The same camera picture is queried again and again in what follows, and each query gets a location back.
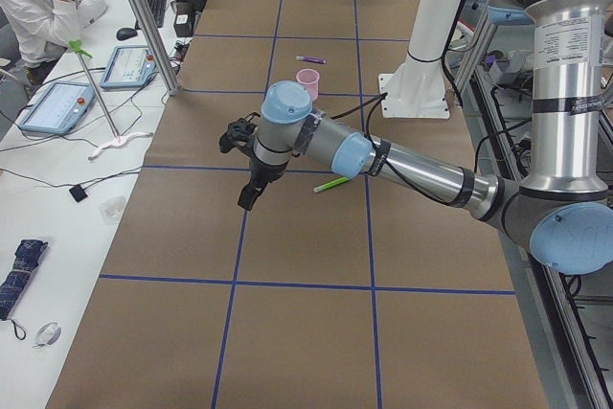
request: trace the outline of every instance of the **cable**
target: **cable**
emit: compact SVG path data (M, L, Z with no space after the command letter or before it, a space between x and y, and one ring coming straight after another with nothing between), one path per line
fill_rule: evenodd
M524 90L522 86L517 87L517 86L505 85L504 83L499 83L497 85L492 85L492 86L501 88L503 90L516 91L520 95L527 96L530 99L533 97L533 94L528 92L528 91L526 91L526 90Z
M376 103L375 105L373 105L373 107L371 107L371 110L368 113L368 117L366 118L366 131L365 131L365 135L366 135L366 139L368 139L371 142L371 145L373 146L373 149L375 150L375 152L377 153L378 156L378 146L375 144L375 141L373 141L373 137L371 136L371 117L373 116L373 113L375 112L375 109L381 104L381 102L385 99L385 96L383 95L379 95L379 97L377 97ZM441 198L435 196L432 193L429 193L425 190L423 190L420 186L418 186L417 184L415 184L414 182L412 182L408 177L406 177L404 174L402 174L400 171L398 171L396 169L396 167L394 167L394 165L392 165L387 159L385 160L385 165L392 170L392 172L402 181L404 182L407 186L409 186L411 189L413 189L414 191L416 191L417 193L425 196L426 198L435 201L437 203L440 203L442 205L446 205L448 206L451 202L446 202L444 200L442 200Z
M516 128L519 128L520 126L523 126L529 122L531 122L532 119L526 119L521 121L519 124L513 125L513 126L509 126L508 128L504 128L501 129L500 131L496 131L494 133L489 134L488 136L485 136L484 138L481 139L481 141L479 141L479 143L477 144L477 148L475 149L475 164L474 167L472 168L472 172L477 172L477 166L478 166L478 161L479 161L479 150L481 150L481 146L483 145L483 143L488 140L489 138L493 137L493 136L498 136L500 134L505 134L505 133L509 133L509 131L512 131Z
M571 288L573 287L573 284L577 283L577 286L575 287L575 290L571 291ZM581 291L581 275L574 275L571 277L571 279L568 281L568 293L571 295L571 297L577 297Z
M455 25L458 24L458 21L460 20L460 15L462 14L462 8L464 7L465 3L466 3L466 0L460 0L460 4L458 5L458 9L456 10L455 18L453 20L453 23L451 23L451 29L449 30L449 34L447 35L447 40L444 44L443 54L441 55L441 66L443 68L444 76L447 77L447 79L449 80L449 83L451 83L451 87L453 88L453 92L456 94L456 98L458 98L458 104L460 105L460 107L464 107L464 101L462 100L462 95L460 94L460 91L458 90L458 87L455 83L455 77L453 77L453 75L451 74L451 71L447 68L445 57L447 55L447 52L449 51L449 46L451 45L451 41L453 40L453 33L455 31Z
M105 181L107 179L112 179L114 177L119 177L119 176L124 176L124 175L137 174L138 172L140 172L140 168L141 167L136 167L136 168L132 168L132 169L129 169L129 170L123 170L123 171L120 171L120 172L116 172L116 173L110 174L108 176L96 177L94 179L88 179L88 180L80 182L78 184L68 184L68 183L66 183L66 184L53 184L51 182L45 181L44 179L38 179L38 178L35 178L35 177L27 176L25 174L21 174L19 172L7 170L7 169L2 168L2 167L0 167L0 170L3 171L3 172L7 172L8 174L12 174L13 176L21 177L22 179L27 179L27 180L30 180L30 181L38 182L40 184L44 184L45 186L51 187L52 189L60 189L60 188L63 188L63 187L82 186L83 184L88 184L90 182L93 183L93 184L90 184L89 186L85 187L85 189L88 189L88 188L90 188L90 187L92 187L92 186L94 186L96 184L100 184L102 181Z
M360 110L361 108L366 107L369 104L372 104L373 102L377 101L377 100L381 100L383 101L385 98L387 97L387 92L385 93L381 93L380 95L375 96L374 98L370 98L369 100L367 100L366 102L363 102L359 105L357 105L356 107L349 109L341 114L335 115L333 117L330 117L332 120L338 120L338 119L342 119L343 117L347 117L348 115L352 114L353 112L357 112L358 110Z
M103 71L105 69L106 69L105 67L92 67L91 69L88 68L87 70L90 71L90 72L100 72L100 71ZM43 83L41 83L38 86L38 89L42 88L45 85L48 85L49 83L51 83L53 81L58 81L58 80L61 80L61 79L66 79L67 77L72 77L72 76L75 76L76 74L84 74L84 73L85 73L85 71L83 71L81 69L80 71L71 72L70 74L64 74L63 76L55 77L54 79L45 80Z
M105 69L105 68L94 68L94 69L92 69L92 70L93 70L93 71L101 71L101 70L104 70L104 69ZM73 72L73 73L71 73L71 74L66 74L65 76L58 77L58 78L56 78L56 79L54 79L54 80L57 80L57 79L64 79L64 78L66 78L66 77L70 77L70 76L72 76L72 75L75 75L75 74L78 74L78 73L81 73L81 72L83 72L83 71L77 71L77 72ZM122 103L121 103L120 105L118 105L117 107L114 107L113 109L109 110L109 113L115 112L117 109L119 109L119 108L123 107L123 106L124 106L124 105L126 105L128 102L132 102L132 105L134 105L134 107L136 108L136 110L138 110L138 111L139 111L139 115L138 115L138 117L136 118L136 120L134 120L134 121L133 121L133 122L130 124L130 126L129 126L129 127L128 127L128 128L127 128L127 129L126 129L126 130L125 130L125 131L122 133L122 134L126 134L126 133L127 133L127 132L128 132L130 129L131 129L131 128L133 128L133 127L134 127L134 125L136 125L136 123L137 123L137 122L138 122L138 121L139 121L139 120L142 118L142 116L143 116L143 111L140 109L140 107L138 107L138 106L136 105L136 103L134 102L133 98L134 98L136 95L138 95L138 94L139 94L141 91L143 91L145 88L147 88L147 86L149 86L149 85L151 84L151 82L154 80L154 78L155 78L155 76L156 76L156 75L157 75L157 73L153 73L153 74L151 74L151 75L149 76L148 80L147 80L147 81L146 81L146 82L145 82L145 83L144 83L144 84L143 84L141 87L139 87L139 88L138 88L138 89L137 89L137 90L136 90L136 91L135 91L135 92L134 92L134 93L133 93L131 96L129 96L127 99L125 99L125 101L124 101L124 102L122 102ZM52 80L48 80L48 81L46 81L46 82L45 82L45 83L43 83L43 84L47 84L47 83L49 83L49 82L51 82L51 81L52 81ZM28 107L29 107L29 106L27 106L27 105L26 105L26 106L24 106L24 107L22 107L22 108L19 110L19 113L21 113L21 111L23 111L24 109L26 109L26 108L28 108ZM90 146L92 146L93 148L97 148L97 147L98 147L96 144L92 143L92 142L91 142L91 141L89 141L88 139L84 139L84 138L69 138L69 137L67 137L67 135L58 135L58 134L52 134L52 135L49 135L49 136L45 136L45 137L43 137L43 138L33 138L33 137L28 136L28 135L27 135L27 134L26 134L26 133L25 133L25 132L24 132L24 131L21 129L21 127L20 127L20 126L17 124L17 122L16 122L15 120L13 120L13 119L11 119L10 117L8 117L8 116L7 116L7 115L6 115L4 112L2 112L1 110L0 110L0 116L2 116L2 117L4 117L5 119L7 119L7 120L8 120L9 122L11 122L13 125L17 126L17 128L18 128L18 129L19 129L19 131L21 132L21 135L22 135L24 138L26 138L26 139L27 139L27 140L29 140L29 141L33 141L32 143L30 143L30 144L26 144L26 145L23 145L23 146L15 146L15 147L12 147L12 148L3 148L3 149L0 149L0 153L1 153L1 152L6 152L6 151L9 151L9 150L17 150L17 149L19 149L19 148L29 148L29 147L37 146L37 145L39 145L39 144L44 144L44 143L47 143L47 142L52 141L52 140L57 139L57 138L63 139L63 140L65 140L65 141L81 141L81 142L84 142L84 143L89 144L89 145L90 145ZM89 121L87 124L85 124L85 125L81 125L80 127L76 128L76 129L73 129L73 130L71 131L71 133L70 133L70 134L75 134L75 133L77 133L77 132L81 131L82 129L86 128L87 126L90 126L91 124L93 124L94 122L96 122L97 120L99 120L99 119L101 119L101 118L103 118L103 117L104 117L104 115L102 114L101 116L99 116L99 117L97 117L97 118L95 118L95 119L93 119L93 120Z
M489 95L494 101L494 108L496 109L496 115L498 116L498 120L504 121L505 116L502 114L502 109L500 108L500 102L498 101L498 98L496 98L497 89L498 88L496 88L495 86L492 86L491 90L489 91ZM508 131L505 134L507 135L507 141L509 142L509 146L513 146L514 142L511 137L511 134Z

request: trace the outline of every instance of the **marker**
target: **marker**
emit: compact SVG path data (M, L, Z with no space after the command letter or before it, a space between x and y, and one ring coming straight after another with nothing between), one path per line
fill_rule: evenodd
M350 179L348 179L347 177L343 176L343 177L339 177L338 179L334 179L333 181L329 181L326 184L322 184L319 187L315 187L313 189L313 191L315 193L318 192L323 192L326 191L328 189L331 189L332 187L336 187L336 186L340 186L341 184L345 184L346 182L350 181Z
M306 62L314 62L315 64L326 64L325 59L321 59L320 57L296 57L297 61L306 61Z

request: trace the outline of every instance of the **green marker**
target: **green marker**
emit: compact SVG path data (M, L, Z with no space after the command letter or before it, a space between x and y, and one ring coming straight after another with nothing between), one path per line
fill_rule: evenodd
M350 181L347 177L339 177L338 179L334 179L333 181L329 181L326 184L322 184L319 187L315 187L313 191L315 193L326 191L327 189L331 189L332 187L340 186L341 184L345 184Z

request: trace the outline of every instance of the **metal pole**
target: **metal pole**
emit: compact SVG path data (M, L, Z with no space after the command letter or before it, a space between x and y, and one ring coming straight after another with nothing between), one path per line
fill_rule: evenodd
M100 103L102 112L104 112L104 117L106 117L108 124L111 126L111 131L113 132L113 136L115 136L116 138L121 137L121 133L119 132L119 129L117 129L117 127L113 123L113 119L111 119L111 114L106 108L106 104L102 100L102 94L100 93L100 89L98 88L98 85L94 82L94 78L92 77L91 72L89 72L89 69L87 67L87 64L85 63L85 60L80 55L80 53L75 52L75 55L77 55L77 58L79 59L80 65L83 68L83 72L85 73L85 76L87 76L87 79L89 80L89 84L92 85L92 89L94 90L94 93L96 94L96 98L98 99L98 102Z
M477 23L472 40L470 40L470 44L468 45L471 49L462 58L460 69L456 75L456 87L460 93L464 91L479 61L481 61L481 58L488 51L489 44L493 40L497 29L498 26L491 24L488 20L488 9L484 9Z
M145 35L145 40L147 41L148 47L155 58L155 63L160 74L162 75L162 78L164 79L166 87L169 90L169 94L171 96L175 95L179 88L179 82L174 74L174 71L172 70L172 67L170 66L170 60L164 46L164 42L162 41L162 37L157 30L155 20L153 19L153 14L148 6L148 2L147 0L128 1L132 7L132 10L134 11L134 14L136 15L138 24Z

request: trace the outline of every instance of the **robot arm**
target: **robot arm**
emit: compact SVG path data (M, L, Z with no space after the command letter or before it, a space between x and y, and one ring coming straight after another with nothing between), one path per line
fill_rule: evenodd
M536 26L533 155L521 183L365 136L313 109L298 83L281 81L268 89L259 126L241 119L220 139L222 151L250 157L239 205L251 210L297 152L346 177L366 172L465 208L562 273L602 268L613 261L613 210L596 175L603 14L612 1L513 0Z

